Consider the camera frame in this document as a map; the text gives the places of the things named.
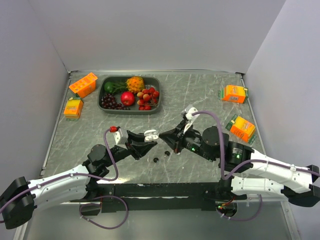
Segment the white earbud charging case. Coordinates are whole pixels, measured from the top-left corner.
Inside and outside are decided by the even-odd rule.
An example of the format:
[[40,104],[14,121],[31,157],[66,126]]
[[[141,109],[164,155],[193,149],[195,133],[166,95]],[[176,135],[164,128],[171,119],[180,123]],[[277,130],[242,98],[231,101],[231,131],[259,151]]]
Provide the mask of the white earbud charging case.
[[149,129],[146,130],[144,133],[144,141],[145,142],[152,142],[152,141],[156,141],[159,138],[159,134],[158,131],[155,129]]

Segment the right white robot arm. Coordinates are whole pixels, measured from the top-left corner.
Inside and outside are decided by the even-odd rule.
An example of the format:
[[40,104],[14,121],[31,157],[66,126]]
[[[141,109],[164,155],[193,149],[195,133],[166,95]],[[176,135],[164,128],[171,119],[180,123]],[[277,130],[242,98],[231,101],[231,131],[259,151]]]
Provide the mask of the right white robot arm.
[[232,196],[260,195],[284,199],[291,204],[310,208],[320,201],[320,188],[314,182],[320,177],[317,166],[299,167],[229,140],[218,126],[202,133],[183,120],[174,129],[162,132],[163,140],[176,154],[186,149],[212,162],[219,160],[219,186],[223,199]]

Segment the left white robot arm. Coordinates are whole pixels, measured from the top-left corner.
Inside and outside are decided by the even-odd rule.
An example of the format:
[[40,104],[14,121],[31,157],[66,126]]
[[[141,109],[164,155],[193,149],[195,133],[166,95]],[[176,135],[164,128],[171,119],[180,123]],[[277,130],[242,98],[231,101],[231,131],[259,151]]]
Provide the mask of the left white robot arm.
[[113,133],[115,146],[94,145],[82,164],[46,178],[29,181],[25,177],[16,178],[0,196],[0,222],[6,229],[15,229],[28,222],[34,210],[70,201],[100,200],[98,181],[117,180],[116,163],[129,156],[139,160],[157,145],[159,138],[155,129],[136,134],[112,126],[106,133]]

